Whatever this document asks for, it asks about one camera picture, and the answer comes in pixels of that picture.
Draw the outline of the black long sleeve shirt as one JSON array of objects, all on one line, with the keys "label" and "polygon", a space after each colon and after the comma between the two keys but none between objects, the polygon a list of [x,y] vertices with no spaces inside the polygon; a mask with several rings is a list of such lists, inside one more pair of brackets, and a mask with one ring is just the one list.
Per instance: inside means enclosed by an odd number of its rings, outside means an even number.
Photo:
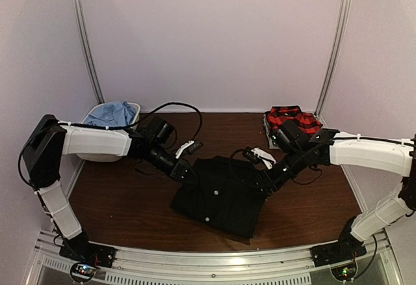
[{"label": "black long sleeve shirt", "polygon": [[200,184],[184,184],[176,192],[170,207],[215,229],[252,238],[258,217],[267,199],[256,182],[257,169],[247,161],[215,156],[198,158],[193,165]]}]

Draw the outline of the red black plaid shirt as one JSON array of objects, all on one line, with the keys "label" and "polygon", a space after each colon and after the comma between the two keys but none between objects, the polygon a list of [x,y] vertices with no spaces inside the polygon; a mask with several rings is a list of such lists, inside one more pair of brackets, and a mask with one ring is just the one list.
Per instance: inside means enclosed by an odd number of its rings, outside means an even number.
[{"label": "red black plaid shirt", "polygon": [[298,105],[273,106],[270,111],[265,113],[265,116],[270,131],[280,129],[289,120],[309,135],[316,134],[322,128],[322,123],[313,113],[303,112]]}]

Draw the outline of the white plastic basin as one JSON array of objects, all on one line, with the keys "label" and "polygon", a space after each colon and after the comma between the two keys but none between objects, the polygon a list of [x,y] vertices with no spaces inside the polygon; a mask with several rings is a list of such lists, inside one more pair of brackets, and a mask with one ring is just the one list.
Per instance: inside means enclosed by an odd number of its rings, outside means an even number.
[{"label": "white plastic basin", "polygon": [[[131,103],[131,102],[128,102],[128,103],[136,107],[136,116],[133,119],[133,122],[135,122],[139,119],[140,106],[137,103]],[[122,158],[122,156],[118,156],[116,154],[108,154],[108,153],[102,153],[102,154],[76,153],[76,155],[83,160],[93,161],[93,162],[116,162]]]}]

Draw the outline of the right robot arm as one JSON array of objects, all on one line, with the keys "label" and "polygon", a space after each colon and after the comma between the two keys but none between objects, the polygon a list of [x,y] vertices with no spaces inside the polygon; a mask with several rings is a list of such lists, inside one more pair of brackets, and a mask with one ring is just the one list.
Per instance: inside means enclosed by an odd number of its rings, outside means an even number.
[{"label": "right robot arm", "polygon": [[277,247],[329,241],[347,217],[374,207],[401,181],[397,174],[358,166],[322,171],[304,170],[272,195],[259,218],[257,234],[269,234]]}]

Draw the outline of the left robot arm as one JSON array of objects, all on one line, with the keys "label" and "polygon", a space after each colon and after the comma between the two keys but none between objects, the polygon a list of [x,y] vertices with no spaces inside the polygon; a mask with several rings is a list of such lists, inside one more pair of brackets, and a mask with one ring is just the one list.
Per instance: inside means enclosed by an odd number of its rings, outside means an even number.
[{"label": "left robot arm", "polygon": [[28,172],[28,184],[44,203],[46,213],[63,238],[70,240],[69,252],[80,262],[94,254],[82,236],[83,227],[61,186],[62,161],[67,156],[112,156],[141,159],[180,183],[196,183],[185,154],[193,154],[202,144],[191,139],[170,153],[165,142],[174,132],[167,121],[156,117],[146,127],[97,127],[59,121],[44,115],[35,126],[19,155]]}]

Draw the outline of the light blue shirt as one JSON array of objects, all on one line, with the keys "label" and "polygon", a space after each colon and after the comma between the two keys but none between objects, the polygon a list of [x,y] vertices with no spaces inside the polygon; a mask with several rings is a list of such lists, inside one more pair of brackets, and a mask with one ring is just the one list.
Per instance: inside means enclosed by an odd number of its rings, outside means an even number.
[{"label": "light blue shirt", "polygon": [[97,105],[83,120],[83,124],[91,126],[127,126],[133,122],[137,113],[135,106],[126,101],[115,101]]}]

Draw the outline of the right circuit board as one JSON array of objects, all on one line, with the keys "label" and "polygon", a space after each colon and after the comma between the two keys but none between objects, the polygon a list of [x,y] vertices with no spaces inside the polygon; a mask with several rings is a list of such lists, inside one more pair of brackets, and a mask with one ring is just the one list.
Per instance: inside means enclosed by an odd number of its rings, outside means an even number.
[{"label": "right circuit board", "polygon": [[358,268],[356,265],[340,265],[331,268],[331,274],[339,282],[347,282],[354,278]]}]

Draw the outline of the circuit board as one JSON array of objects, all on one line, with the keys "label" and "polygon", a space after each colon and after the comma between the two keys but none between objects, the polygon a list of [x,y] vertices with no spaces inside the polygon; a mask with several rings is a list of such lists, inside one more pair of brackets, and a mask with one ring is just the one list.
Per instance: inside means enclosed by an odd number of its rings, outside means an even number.
[{"label": "circuit board", "polygon": [[340,265],[331,268],[331,274],[339,282],[347,282],[354,278],[358,268],[356,265]]},{"label": "circuit board", "polygon": [[88,282],[92,280],[97,268],[81,262],[74,263],[70,267],[70,277],[76,282]]}]

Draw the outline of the left circuit board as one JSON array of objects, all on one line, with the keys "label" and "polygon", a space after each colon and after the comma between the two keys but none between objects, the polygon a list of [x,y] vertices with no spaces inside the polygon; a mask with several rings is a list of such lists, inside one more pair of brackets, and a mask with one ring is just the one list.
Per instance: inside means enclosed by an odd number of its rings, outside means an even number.
[{"label": "left circuit board", "polygon": [[81,262],[74,263],[70,267],[70,277],[76,282],[88,282],[92,280],[97,268]]}]

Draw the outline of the front aluminium rail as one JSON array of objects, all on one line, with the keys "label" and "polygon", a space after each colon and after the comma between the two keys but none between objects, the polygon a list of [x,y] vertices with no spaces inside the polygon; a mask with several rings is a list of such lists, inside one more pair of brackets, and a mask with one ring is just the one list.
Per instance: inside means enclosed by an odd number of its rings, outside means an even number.
[{"label": "front aluminium rail", "polygon": [[[73,260],[59,256],[56,234],[41,230],[32,265],[23,284],[76,284],[69,275]],[[334,265],[317,267],[315,246],[240,252],[168,252],[115,248],[112,267],[100,267],[86,284],[404,284],[385,232],[376,234],[371,265],[353,282],[338,281]]]}]

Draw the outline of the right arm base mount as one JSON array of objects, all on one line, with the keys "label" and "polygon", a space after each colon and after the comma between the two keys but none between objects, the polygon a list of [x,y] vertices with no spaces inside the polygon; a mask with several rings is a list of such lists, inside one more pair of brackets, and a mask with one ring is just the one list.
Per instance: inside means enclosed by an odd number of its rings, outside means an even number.
[{"label": "right arm base mount", "polygon": [[316,245],[310,249],[315,267],[353,260],[358,256],[367,254],[363,242],[358,241],[351,234],[352,223],[354,220],[355,217],[346,222],[337,241]]}]

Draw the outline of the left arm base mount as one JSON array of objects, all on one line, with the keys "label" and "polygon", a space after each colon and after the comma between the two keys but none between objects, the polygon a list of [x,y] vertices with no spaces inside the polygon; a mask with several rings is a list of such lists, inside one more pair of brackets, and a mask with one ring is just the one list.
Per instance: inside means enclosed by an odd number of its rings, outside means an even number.
[{"label": "left arm base mount", "polygon": [[71,239],[64,237],[59,250],[61,257],[106,268],[112,267],[115,253],[114,247],[91,243],[84,231]]}]

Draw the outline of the right aluminium frame post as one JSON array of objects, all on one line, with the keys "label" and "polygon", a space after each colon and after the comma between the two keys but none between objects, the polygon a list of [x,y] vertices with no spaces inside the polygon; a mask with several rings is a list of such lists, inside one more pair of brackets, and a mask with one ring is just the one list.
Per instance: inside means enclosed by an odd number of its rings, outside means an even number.
[{"label": "right aluminium frame post", "polygon": [[352,0],[340,0],[337,24],[335,26],[335,34],[333,37],[330,56],[328,59],[328,65],[326,68],[324,81],[322,84],[322,88],[321,88],[320,95],[318,97],[318,102],[317,102],[317,105],[315,107],[315,112],[314,112],[315,116],[320,121],[322,121],[323,119],[322,112],[323,112],[326,100],[328,99],[331,83],[335,74],[337,61],[339,59],[339,55],[341,52],[342,41],[345,35],[346,26],[348,23],[351,3],[352,3]]}]

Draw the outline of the aluminium frame post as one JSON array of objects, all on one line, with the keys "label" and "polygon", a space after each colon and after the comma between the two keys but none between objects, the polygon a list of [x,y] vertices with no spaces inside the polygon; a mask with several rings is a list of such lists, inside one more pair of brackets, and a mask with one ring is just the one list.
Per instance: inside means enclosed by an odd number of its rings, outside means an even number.
[{"label": "aluminium frame post", "polygon": [[317,105],[315,107],[315,112],[314,112],[315,116],[320,121],[322,121],[323,119],[322,112],[323,112],[326,100],[328,99],[331,83],[335,74],[337,61],[339,59],[339,55],[341,52],[342,41],[345,35],[346,26],[348,23],[351,3],[352,3],[352,0],[340,0],[337,24],[335,26],[335,34],[333,37],[330,56],[328,59],[328,65],[326,68],[324,81],[322,84],[322,88],[321,88],[320,95],[318,97],[318,102],[317,102]]},{"label": "aluminium frame post", "polygon": [[72,3],[73,3],[74,11],[75,11],[75,21],[77,24],[77,30],[79,33],[79,38],[80,38],[80,43],[81,43],[81,51],[82,51],[84,61],[86,64],[88,77],[91,82],[92,91],[94,93],[94,97],[96,101],[98,103],[104,103],[105,98],[104,98],[103,90],[99,82],[96,65],[94,62],[93,54],[92,54],[92,48],[90,46],[87,26],[85,22],[85,15],[83,12],[82,0],[72,0]]}]

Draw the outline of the left aluminium frame post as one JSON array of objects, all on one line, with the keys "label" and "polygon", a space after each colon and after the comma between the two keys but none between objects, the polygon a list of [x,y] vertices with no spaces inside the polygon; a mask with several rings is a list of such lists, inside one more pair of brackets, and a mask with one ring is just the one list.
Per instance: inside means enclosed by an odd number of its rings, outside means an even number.
[{"label": "left aluminium frame post", "polygon": [[86,64],[88,77],[91,82],[92,91],[94,93],[94,97],[96,101],[98,103],[104,103],[105,98],[104,98],[103,90],[99,82],[96,65],[94,62],[93,54],[92,54],[92,48],[90,46],[87,26],[85,22],[85,15],[83,12],[82,0],[72,0],[72,3],[73,3],[74,11],[75,11],[75,21],[77,24],[77,30],[79,33],[79,38],[80,38],[80,43],[81,43],[81,51],[82,51],[84,61]]}]

